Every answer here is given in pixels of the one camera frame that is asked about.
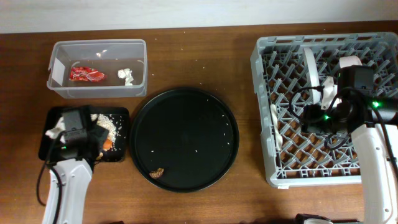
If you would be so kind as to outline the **orange carrot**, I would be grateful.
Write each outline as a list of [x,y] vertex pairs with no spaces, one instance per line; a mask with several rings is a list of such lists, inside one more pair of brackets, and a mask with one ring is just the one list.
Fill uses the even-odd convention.
[[106,139],[104,144],[103,144],[103,150],[108,151],[113,147],[113,142],[110,139]]

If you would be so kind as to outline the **rice and shells pile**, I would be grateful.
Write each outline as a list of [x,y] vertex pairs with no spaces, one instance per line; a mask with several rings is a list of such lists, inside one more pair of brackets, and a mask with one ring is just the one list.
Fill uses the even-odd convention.
[[100,147],[99,154],[96,158],[96,161],[105,161],[105,162],[118,162],[123,158],[123,152],[116,145],[117,138],[121,135],[119,134],[120,128],[116,125],[117,122],[114,123],[114,119],[111,116],[105,114],[91,114],[91,120],[96,121],[98,126],[101,126],[104,129],[108,130],[108,135],[106,139],[110,139],[113,142],[113,147],[104,151],[103,147]]

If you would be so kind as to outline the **grey plate with food scraps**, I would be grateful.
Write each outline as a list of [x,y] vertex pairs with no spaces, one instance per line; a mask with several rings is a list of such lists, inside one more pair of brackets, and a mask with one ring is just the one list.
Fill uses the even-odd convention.
[[[306,79],[309,82],[310,87],[319,86],[320,83],[317,64],[312,50],[308,47],[304,47],[303,56],[305,66],[308,68],[308,72],[306,73]],[[312,97],[313,104],[317,104],[321,100],[321,93],[317,90],[310,90],[310,96]]]

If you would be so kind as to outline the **white pink bowl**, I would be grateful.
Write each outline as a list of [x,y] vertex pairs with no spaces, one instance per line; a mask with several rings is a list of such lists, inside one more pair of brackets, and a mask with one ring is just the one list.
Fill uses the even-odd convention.
[[362,66],[362,62],[357,56],[347,56],[347,57],[341,57],[339,59],[339,66],[340,68],[346,68],[346,67],[351,67],[353,65],[359,65]]

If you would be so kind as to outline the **red snack wrapper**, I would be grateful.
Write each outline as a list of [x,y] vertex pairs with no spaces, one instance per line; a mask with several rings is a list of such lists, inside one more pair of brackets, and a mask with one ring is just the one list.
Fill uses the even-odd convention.
[[90,67],[73,67],[69,75],[71,81],[100,82],[105,78],[104,73]]

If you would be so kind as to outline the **white plastic fork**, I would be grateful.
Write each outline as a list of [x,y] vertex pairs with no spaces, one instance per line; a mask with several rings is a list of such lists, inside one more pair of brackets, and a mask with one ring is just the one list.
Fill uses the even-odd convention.
[[275,146],[278,151],[281,151],[282,145],[283,145],[283,138],[279,132],[279,124],[278,124],[278,119],[277,119],[277,108],[276,108],[275,104],[270,105],[270,111],[271,111],[272,122],[274,125]]

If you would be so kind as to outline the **white tissue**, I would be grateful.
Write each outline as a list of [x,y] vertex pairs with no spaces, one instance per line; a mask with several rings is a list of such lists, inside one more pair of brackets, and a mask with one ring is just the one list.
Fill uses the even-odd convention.
[[132,70],[130,68],[121,69],[118,71],[118,77],[124,79],[126,86],[132,86],[134,78],[132,76]]

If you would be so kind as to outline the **brown food scrap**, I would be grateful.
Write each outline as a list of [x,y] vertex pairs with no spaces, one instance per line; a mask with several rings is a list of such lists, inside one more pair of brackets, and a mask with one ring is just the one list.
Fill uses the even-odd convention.
[[163,168],[158,168],[157,170],[151,171],[149,173],[150,177],[153,179],[158,179],[162,177],[164,174],[164,169]]

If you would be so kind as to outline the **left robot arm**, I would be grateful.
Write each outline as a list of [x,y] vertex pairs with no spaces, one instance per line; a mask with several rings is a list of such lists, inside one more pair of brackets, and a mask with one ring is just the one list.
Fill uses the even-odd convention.
[[51,139],[42,170],[50,173],[43,223],[81,223],[96,158],[109,131],[91,118],[91,107],[67,108],[45,132]]

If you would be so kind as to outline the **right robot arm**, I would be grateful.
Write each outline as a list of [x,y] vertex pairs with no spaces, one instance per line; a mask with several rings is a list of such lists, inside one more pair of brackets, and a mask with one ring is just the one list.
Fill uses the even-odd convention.
[[365,223],[397,223],[397,100],[377,97],[372,68],[341,68],[325,106],[306,105],[305,133],[325,135],[324,148],[351,141],[360,164]]

